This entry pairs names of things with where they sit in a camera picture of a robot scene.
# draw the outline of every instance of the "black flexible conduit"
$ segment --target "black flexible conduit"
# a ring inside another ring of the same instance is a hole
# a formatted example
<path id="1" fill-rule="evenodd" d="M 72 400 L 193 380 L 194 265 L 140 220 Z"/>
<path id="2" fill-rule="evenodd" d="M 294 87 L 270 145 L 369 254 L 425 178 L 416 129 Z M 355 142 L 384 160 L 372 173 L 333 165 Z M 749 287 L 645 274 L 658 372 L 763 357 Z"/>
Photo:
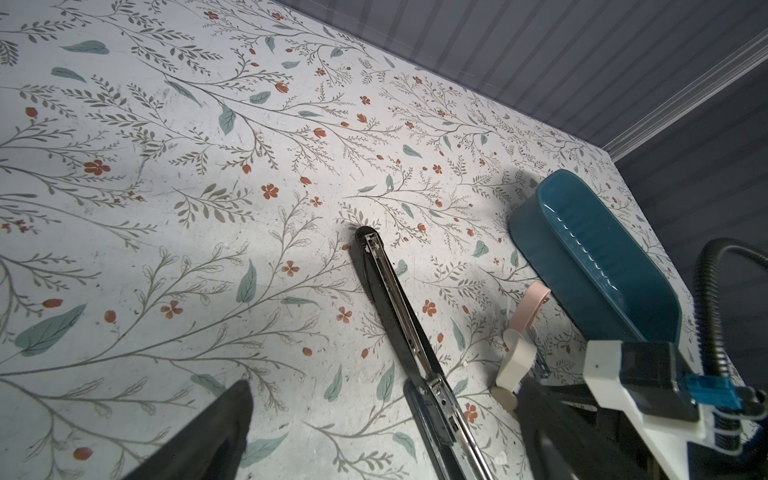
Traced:
<path id="1" fill-rule="evenodd" d="M 699 253 L 694 277 L 694 315 L 701 364 L 704 375 L 707 376 L 730 377 L 717 293 L 717 271 L 720 259 L 725 253 L 741 255 L 768 270 L 768 254 L 733 238 L 711 240 Z M 716 428 L 734 430 L 739 426 L 738 420 L 727 419 L 715 413 Z M 722 449 L 737 450 L 739 443 L 738 435 L 715 435 L 715 444 Z"/>

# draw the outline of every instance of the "pink strap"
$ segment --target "pink strap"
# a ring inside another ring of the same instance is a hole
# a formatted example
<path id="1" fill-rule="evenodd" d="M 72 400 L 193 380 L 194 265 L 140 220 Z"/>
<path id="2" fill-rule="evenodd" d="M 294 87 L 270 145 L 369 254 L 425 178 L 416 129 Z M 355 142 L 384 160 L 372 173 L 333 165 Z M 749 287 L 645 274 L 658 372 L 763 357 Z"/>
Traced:
<path id="1" fill-rule="evenodd" d="M 509 328 L 523 333 L 533 323 L 541 306 L 549 298 L 550 290 L 541 282 L 533 282 L 525 291 L 518 308 L 509 320 Z"/>

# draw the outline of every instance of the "white corner trim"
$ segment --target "white corner trim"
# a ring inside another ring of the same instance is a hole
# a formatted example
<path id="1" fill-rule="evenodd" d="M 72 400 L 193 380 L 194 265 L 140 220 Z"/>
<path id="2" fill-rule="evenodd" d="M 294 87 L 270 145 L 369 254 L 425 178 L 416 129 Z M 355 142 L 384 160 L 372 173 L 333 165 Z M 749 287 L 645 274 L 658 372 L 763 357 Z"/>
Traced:
<path id="1" fill-rule="evenodd" d="M 768 58 L 768 28 L 603 147 L 615 162 Z"/>

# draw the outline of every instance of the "gray leaf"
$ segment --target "gray leaf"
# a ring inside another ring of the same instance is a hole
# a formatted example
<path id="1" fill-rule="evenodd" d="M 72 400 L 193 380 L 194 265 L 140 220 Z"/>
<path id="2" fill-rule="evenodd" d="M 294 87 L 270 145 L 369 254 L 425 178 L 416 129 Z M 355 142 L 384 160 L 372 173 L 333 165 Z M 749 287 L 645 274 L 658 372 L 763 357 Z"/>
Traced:
<path id="1" fill-rule="evenodd" d="M 403 152 L 404 154 L 406 154 L 406 155 L 410 155 L 411 157 L 419 157 L 419 158 L 423 158 L 419 152 L 417 152 L 417 151 L 413 150 L 413 149 L 412 149 L 411 147 L 409 147 L 408 145 L 403 145 L 403 146 L 402 146 L 402 152 Z"/>
<path id="2" fill-rule="evenodd" d="M 395 364 L 384 372 L 376 387 L 376 398 L 382 402 L 388 402 L 392 396 L 392 387 L 395 385 Z"/>
<path id="3" fill-rule="evenodd" d="M 73 80 L 79 80 L 83 83 L 87 83 L 83 77 L 74 73 L 69 68 L 53 67 L 51 70 L 51 75 L 56 75 L 57 77 L 72 78 Z"/>
<path id="4" fill-rule="evenodd" d="M 66 313 L 38 322 L 19 333 L 13 343 L 22 349 L 23 356 L 40 355 L 58 342 L 76 324 L 83 310 L 85 305 L 79 305 Z"/>
<path id="5" fill-rule="evenodd" d="M 225 135 L 230 133 L 232 131 L 232 128 L 234 128 L 236 117 L 237 115 L 235 115 L 235 112 L 233 112 L 225 104 L 221 104 L 221 115 L 219 115 L 219 126 L 221 127 L 221 131 L 224 132 Z"/>
<path id="6" fill-rule="evenodd" d="M 411 455 L 414 460 L 416 460 L 416 446 L 413 445 L 413 440 L 411 440 L 411 437 L 407 436 L 403 432 L 397 432 L 392 434 L 392 440 L 402 445 L 406 449 L 406 452 L 408 452 L 408 454 Z"/>
<path id="7" fill-rule="evenodd" d="M 256 296 L 256 268 L 253 262 L 248 260 L 248 271 L 240 280 L 240 288 L 237 289 L 236 302 L 248 303 Z"/>
<path id="8" fill-rule="evenodd" d="M 455 387 L 453 387 L 453 394 L 458 395 L 467 388 L 467 379 L 459 380 Z"/>
<path id="9" fill-rule="evenodd" d="M 245 448 L 243 459 L 240 460 L 240 466 L 247 467 L 248 465 L 261 462 L 270 456 L 287 436 L 288 434 L 285 434 L 276 439 L 258 439 L 255 442 L 250 442 Z"/>
<path id="10" fill-rule="evenodd" d="M 463 352 L 466 345 L 464 334 L 462 333 L 461 329 L 459 329 L 458 325 L 456 325 L 456 322 L 453 320 L 451 321 L 453 322 L 453 336 L 456 337 L 456 346 L 458 346 L 459 352 Z"/>
<path id="11" fill-rule="evenodd" d="M 272 92 L 269 91 L 262 91 L 260 93 L 257 93 L 255 95 L 250 96 L 250 103 L 252 104 L 262 104 L 265 101 L 267 101 L 270 98 L 270 95 Z"/>
<path id="12" fill-rule="evenodd" d="M 312 300 L 308 300 L 306 298 L 299 298 L 298 296 L 287 296 L 284 299 L 280 301 L 283 305 L 306 305 L 307 303 L 314 303 L 317 305 L 317 302 L 314 302 Z"/>
<path id="13" fill-rule="evenodd" d="M 323 398 L 328 400 L 329 402 L 336 400 L 336 398 L 339 396 L 339 393 L 341 392 L 342 383 L 343 382 L 341 377 L 341 365 L 339 365 L 339 371 L 336 372 L 336 376 L 333 377 L 333 381 L 331 382 L 330 385 L 328 385 L 328 388 L 326 389 L 326 392 L 323 395 Z"/>
<path id="14" fill-rule="evenodd" d="M 197 101 L 197 99 L 194 97 L 194 95 L 192 95 L 192 92 L 190 92 L 186 88 L 184 88 L 181 85 L 179 85 L 178 83 L 170 81 L 170 80 L 166 80 L 165 83 L 169 84 L 171 87 L 174 88 L 175 91 L 179 92 L 184 97 L 187 97 L 190 100 L 192 100 L 193 102 L 195 102 L 196 104 L 200 105 L 200 102 Z"/>
<path id="15" fill-rule="evenodd" d="M 485 244 L 484 241 L 478 240 L 478 242 L 475 244 L 475 252 L 472 254 L 473 257 L 482 257 L 488 253 L 488 245 Z"/>
<path id="16" fill-rule="evenodd" d="M 226 387 L 221 385 L 214 377 L 208 375 L 207 373 L 204 375 L 192 375 L 190 380 L 203 387 L 207 391 L 213 393 L 216 397 L 227 391 Z"/>
<path id="17" fill-rule="evenodd" d="M 397 268 L 395 268 L 395 275 L 401 276 L 407 271 L 408 271 L 408 264 L 406 263 L 405 260 L 400 260 L 397 263 Z"/>
<path id="18" fill-rule="evenodd" d="M 95 53 L 99 55 L 106 55 L 109 53 L 109 48 L 97 40 L 87 40 L 67 47 L 61 47 L 66 51 L 75 51 L 77 53 Z"/>
<path id="19" fill-rule="evenodd" d="M 413 210 L 411 210 L 411 207 L 408 204 L 402 204 L 400 207 L 406 211 L 409 217 L 413 218 Z"/>

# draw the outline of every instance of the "blue connector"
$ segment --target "blue connector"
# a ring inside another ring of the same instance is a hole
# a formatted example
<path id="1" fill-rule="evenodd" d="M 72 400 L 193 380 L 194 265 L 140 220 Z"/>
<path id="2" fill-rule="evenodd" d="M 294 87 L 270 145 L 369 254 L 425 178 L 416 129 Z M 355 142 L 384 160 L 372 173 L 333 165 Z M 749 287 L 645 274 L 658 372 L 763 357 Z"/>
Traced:
<path id="1" fill-rule="evenodd" d="M 686 375 L 685 383 L 697 403 L 741 410 L 741 400 L 728 377 Z"/>

